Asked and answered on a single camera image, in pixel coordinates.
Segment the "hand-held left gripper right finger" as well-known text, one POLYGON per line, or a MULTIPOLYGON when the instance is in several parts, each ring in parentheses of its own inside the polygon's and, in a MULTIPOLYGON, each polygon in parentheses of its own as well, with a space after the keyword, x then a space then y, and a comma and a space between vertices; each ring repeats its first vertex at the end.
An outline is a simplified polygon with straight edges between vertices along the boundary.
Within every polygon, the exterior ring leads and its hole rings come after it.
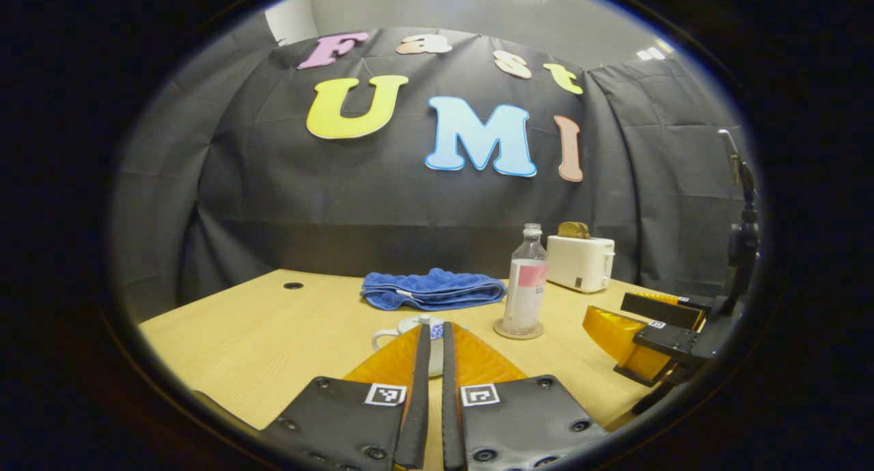
POLYGON ((445 469, 537 470, 608 436, 554 375, 529 377, 461 325, 442 328, 445 469))

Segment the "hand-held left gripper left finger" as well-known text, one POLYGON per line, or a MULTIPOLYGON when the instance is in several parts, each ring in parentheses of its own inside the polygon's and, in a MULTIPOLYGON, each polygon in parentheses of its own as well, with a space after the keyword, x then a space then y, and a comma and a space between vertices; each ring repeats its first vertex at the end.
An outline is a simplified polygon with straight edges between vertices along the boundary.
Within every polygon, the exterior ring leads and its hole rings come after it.
POLYGON ((429 418, 428 329, 406 331, 345 377, 313 378, 260 433, 315 470, 420 468, 429 418))

